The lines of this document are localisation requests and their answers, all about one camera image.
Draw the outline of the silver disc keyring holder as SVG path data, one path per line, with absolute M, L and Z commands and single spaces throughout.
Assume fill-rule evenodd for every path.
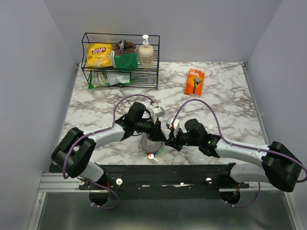
M 139 150 L 145 154 L 153 154 L 154 152 L 157 152 L 164 147 L 164 142 L 150 141 L 146 134 L 143 134 L 142 137 L 139 138 L 138 142 Z

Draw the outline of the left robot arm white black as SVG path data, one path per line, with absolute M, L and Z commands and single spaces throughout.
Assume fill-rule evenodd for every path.
M 146 134 L 153 142 L 165 142 L 159 118 L 165 115 L 162 107 L 150 111 L 139 102 L 134 102 L 128 112 L 115 120 L 108 128 L 83 132 L 74 127 L 68 131 L 51 154 L 52 161 L 64 170 L 64 175 L 90 180 L 95 189 L 106 185 L 105 171 L 90 161 L 93 151 L 112 142 L 123 141 L 135 132 Z

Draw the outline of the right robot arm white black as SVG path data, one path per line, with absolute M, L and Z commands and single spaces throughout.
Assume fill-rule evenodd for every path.
M 178 119 L 170 118 L 166 126 L 170 129 L 169 138 L 165 142 L 167 146 L 178 151 L 183 146 L 194 146 L 209 157 L 245 162 L 221 175 L 221 183 L 227 188 L 237 182 L 264 182 L 281 191 L 292 192 L 298 182 L 301 162 L 280 142 L 257 146 L 222 139 L 219 135 L 209 134 L 197 119 L 185 123 L 185 132 L 180 128 Z

